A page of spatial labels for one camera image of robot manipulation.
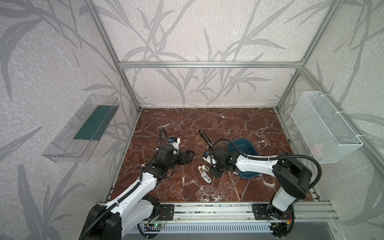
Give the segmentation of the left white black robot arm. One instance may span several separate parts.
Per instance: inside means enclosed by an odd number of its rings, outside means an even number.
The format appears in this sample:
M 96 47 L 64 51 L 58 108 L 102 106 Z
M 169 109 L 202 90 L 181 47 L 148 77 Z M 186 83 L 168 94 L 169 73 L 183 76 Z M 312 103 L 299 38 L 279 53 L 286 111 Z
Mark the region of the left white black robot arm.
M 141 221 L 160 215 L 160 202 L 149 195 L 159 183 L 169 178 L 169 170 L 190 164 L 194 151 L 183 150 L 181 140 L 167 137 L 166 144 L 158 144 L 155 154 L 142 166 L 137 180 L 120 195 L 89 212 L 80 234 L 81 240 L 121 240 Z

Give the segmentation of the clear plastic wall bin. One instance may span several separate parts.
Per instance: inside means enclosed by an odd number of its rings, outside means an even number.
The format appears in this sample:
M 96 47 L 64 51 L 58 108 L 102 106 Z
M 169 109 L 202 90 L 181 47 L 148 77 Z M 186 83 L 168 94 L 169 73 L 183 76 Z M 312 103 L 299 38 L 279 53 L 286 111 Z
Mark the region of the clear plastic wall bin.
M 117 97 L 90 94 L 42 155 L 54 163 L 86 163 L 100 141 L 75 140 L 74 137 L 97 106 L 119 106 Z

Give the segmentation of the teal plastic tray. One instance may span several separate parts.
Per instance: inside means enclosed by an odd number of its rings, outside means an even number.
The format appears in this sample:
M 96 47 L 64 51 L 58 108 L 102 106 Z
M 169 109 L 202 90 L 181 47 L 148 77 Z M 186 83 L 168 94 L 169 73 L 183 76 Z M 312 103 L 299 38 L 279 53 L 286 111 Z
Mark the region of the teal plastic tray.
M 242 153 L 244 153 L 246 155 L 252 155 L 252 156 L 258 156 L 259 155 L 258 152 L 256 151 L 256 149 L 254 148 L 253 144 L 247 139 L 237 139 L 237 140 L 234 140 L 233 143 Z M 227 144 L 227 150 L 230 153 L 230 155 L 233 155 L 234 153 L 238 152 L 236 150 L 236 148 L 231 143 Z M 237 173 L 237 175 L 243 180 L 249 180 L 249 179 L 252 179 L 252 178 L 259 176 L 260 173 L 240 172 L 240 173 Z

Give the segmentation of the black stapler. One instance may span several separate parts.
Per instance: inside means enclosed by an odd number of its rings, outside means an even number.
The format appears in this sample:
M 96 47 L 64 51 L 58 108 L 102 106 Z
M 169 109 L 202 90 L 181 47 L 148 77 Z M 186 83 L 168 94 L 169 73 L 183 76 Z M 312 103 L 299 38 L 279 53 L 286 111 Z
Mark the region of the black stapler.
M 199 134 L 203 138 L 203 140 L 207 143 L 208 148 L 211 150 L 213 147 L 213 142 L 209 139 L 209 137 L 205 134 L 202 129 L 199 129 Z

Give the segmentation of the beige stapler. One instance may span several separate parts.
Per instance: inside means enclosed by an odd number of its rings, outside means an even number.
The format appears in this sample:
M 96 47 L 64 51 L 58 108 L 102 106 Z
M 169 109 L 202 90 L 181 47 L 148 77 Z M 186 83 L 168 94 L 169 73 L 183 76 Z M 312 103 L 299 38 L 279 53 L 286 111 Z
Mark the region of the beige stapler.
M 202 170 L 208 173 L 210 168 L 207 167 L 206 165 L 202 165 Z

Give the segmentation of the small green circuit board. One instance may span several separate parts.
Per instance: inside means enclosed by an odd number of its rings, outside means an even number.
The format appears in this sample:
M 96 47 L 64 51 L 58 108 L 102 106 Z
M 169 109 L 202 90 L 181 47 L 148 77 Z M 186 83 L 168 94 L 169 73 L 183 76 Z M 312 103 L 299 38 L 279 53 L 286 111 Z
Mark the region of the small green circuit board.
M 166 226 L 166 223 L 154 223 L 154 224 L 147 224 L 146 230 L 150 232 L 156 232 L 164 229 Z

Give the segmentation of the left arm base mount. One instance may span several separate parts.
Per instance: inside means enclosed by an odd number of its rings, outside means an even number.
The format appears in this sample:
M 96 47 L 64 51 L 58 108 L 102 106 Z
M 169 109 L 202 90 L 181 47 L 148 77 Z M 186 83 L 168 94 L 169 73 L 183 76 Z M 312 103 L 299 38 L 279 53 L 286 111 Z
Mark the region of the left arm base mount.
M 156 221 L 172 221 L 175 213 L 175 205 L 173 204 L 156 204 L 150 215 L 150 220 Z

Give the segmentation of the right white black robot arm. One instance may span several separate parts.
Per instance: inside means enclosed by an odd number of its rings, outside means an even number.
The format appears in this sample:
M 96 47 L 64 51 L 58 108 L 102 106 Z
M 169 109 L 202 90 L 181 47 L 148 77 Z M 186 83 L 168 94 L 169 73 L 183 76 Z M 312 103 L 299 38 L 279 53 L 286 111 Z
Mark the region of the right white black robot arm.
M 306 198 L 307 191 L 321 179 L 322 167 L 319 162 L 306 155 L 283 153 L 278 156 L 259 156 L 243 152 L 228 139 L 214 143 L 203 136 L 209 146 L 203 159 L 211 164 L 209 172 L 221 178 L 224 172 L 237 174 L 240 178 L 253 178 L 255 175 L 275 177 L 280 188 L 268 204 L 267 213 L 277 219 L 283 216 L 292 204 Z

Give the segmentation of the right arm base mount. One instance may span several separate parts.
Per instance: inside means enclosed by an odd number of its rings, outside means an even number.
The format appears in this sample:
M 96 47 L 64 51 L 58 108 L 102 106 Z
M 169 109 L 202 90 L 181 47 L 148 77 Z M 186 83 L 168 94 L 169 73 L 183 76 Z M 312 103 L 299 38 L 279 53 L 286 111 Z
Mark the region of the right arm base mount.
M 293 205 L 287 210 L 280 211 L 271 204 L 252 204 L 252 212 L 255 220 L 289 222 L 294 219 Z

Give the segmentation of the aluminium front rail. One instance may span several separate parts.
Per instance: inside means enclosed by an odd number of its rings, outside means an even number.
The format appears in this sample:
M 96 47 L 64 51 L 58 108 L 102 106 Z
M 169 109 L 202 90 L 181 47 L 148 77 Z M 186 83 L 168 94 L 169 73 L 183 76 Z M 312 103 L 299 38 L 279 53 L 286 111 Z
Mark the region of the aluminium front rail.
M 267 202 L 174 202 L 172 221 L 167 223 L 255 223 L 282 222 L 255 220 L 252 204 Z M 297 202 L 294 220 L 298 222 L 338 222 L 340 219 L 330 202 Z

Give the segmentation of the pink object in basket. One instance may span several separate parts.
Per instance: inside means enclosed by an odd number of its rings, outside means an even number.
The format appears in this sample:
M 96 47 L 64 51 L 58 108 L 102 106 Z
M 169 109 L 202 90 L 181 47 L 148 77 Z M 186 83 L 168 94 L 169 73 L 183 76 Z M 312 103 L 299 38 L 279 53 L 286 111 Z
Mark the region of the pink object in basket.
M 316 158 L 323 158 L 325 155 L 323 144 L 313 144 L 313 146 L 311 147 L 311 151 Z

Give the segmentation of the green pad in bin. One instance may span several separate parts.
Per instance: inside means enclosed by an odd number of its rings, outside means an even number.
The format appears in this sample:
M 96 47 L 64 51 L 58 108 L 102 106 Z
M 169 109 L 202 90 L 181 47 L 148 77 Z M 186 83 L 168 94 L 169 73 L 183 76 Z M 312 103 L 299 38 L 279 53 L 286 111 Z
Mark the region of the green pad in bin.
M 75 140 L 100 141 L 119 106 L 97 106 L 75 135 Z

